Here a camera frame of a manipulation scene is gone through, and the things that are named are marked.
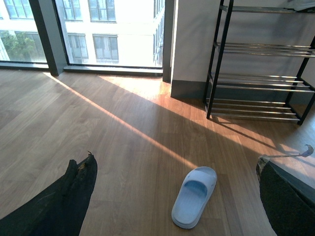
baseboard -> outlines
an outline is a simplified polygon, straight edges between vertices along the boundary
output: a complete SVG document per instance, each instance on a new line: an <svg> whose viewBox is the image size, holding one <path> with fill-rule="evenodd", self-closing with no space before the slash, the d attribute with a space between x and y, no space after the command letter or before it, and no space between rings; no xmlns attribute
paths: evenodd
<svg viewBox="0 0 315 236"><path fill-rule="evenodd" d="M173 80L171 97L174 98L197 98L202 99L205 82ZM284 102L287 97L284 91L266 91L266 90L246 90L246 89L228 89L217 88L216 98L236 99L246 101L277 101ZM307 104L312 93L295 93L291 104Z"/></svg>

wooden floor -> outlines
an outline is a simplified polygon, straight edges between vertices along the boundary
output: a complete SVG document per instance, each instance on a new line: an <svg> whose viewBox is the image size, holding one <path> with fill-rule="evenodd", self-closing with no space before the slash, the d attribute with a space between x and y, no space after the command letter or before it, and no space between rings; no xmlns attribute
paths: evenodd
<svg viewBox="0 0 315 236"><path fill-rule="evenodd" d="M314 147L314 121L207 120L201 101L170 98L161 79L0 70L0 218L91 151L98 174L81 236L273 236L258 157ZM314 157L275 162L315 187ZM183 230L171 210L199 166L218 182L198 225Z"/></svg>

window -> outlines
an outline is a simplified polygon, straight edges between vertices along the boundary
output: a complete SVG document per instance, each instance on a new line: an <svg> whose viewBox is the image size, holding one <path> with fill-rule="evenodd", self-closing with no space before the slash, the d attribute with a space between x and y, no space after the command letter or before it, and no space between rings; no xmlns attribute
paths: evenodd
<svg viewBox="0 0 315 236"><path fill-rule="evenodd" d="M10 61L46 62L37 32L2 31L0 38Z"/></svg>
<svg viewBox="0 0 315 236"><path fill-rule="evenodd" d="M162 11L165 0L154 0L154 18Z"/></svg>
<svg viewBox="0 0 315 236"><path fill-rule="evenodd" d="M89 0L91 21L115 21L114 0Z"/></svg>
<svg viewBox="0 0 315 236"><path fill-rule="evenodd" d="M46 61L43 46L37 32L26 32L24 38L29 38L32 44L32 51L30 52L33 61Z"/></svg>
<svg viewBox="0 0 315 236"><path fill-rule="evenodd" d="M162 17L156 32L153 34L153 62L155 66L162 66L164 37L164 17Z"/></svg>
<svg viewBox="0 0 315 236"><path fill-rule="evenodd" d="M10 18L33 19L29 0L4 0Z"/></svg>
<svg viewBox="0 0 315 236"><path fill-rule="evenodd" d="M3 45L3 42L0 38L0 60L8 61L10 60L8 53L6 53L5 47Z"/></svg>
<svg viewBox="0 0 315 236"><path fill-rule="evenodd" d="M79 0L63 0L65 20L82 20Z"/></svg>
<svg viewBox="0 0 315 236"><path fill-rule="evenodd" d="M93 36L96 60L98 63L118 62L117 36Z"/></svg>
<svg viewBox="0 0 315 236"><path fill-rule="evenodd" d="M69 34L69 43L71 47L73 63L74 64L82 64L86 63L89 59L87 44L85 41L85 35L73 35Z"/></svg>

shoe rack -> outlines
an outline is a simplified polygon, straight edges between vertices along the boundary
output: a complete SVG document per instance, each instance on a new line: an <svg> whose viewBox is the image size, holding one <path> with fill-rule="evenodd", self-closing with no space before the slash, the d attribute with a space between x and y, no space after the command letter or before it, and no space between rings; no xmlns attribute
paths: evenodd
<svg viewBox="0 0 315 236"><path fill-rule="evenodd" d="M228 5L224 5L224 0L220 1L220 9L215 30L215 37L210 57L210 65L206 86L203 95L203 102L206 105L206 116L229 116L239 118L257 118L274 120L291 120L301 125L315 101L315 88L302 78L303 71L311 58L315 58L315 37L310 46L288 46L272 44L246 44L226 42L232 12L237 14L257 13L257 14L304 14L293 9L274 7L241 7L233 6L234 0L230 0ZM225 22L222 31L221 42L218 42L221 19ZM278 57L300 57L303 61L296 75L251 75L251 74L230 74L222 73L221 63L224 54L255 56L278 56ZM245 90L252 91L272 91L285 92L286 99L283 101L260 101L248 100L244 95L243 99L231 99L230 97L216 98L217 88L228 89L230 94L238 90L238 94L246 94ZM290 104L293 94L309 93L311 97L305 110L297 111Z"/></svg>

light blue slipper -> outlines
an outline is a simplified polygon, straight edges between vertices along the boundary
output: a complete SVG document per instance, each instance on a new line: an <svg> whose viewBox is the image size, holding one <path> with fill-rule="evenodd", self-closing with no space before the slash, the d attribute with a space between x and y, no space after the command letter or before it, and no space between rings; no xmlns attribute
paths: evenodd
<svg viewBox="0 0 315 236"><path fill-rule="evenodd" d="M216 172L198 167L188 173L172 210L172 219L183 229L195 227L217 182Z"/></svg>

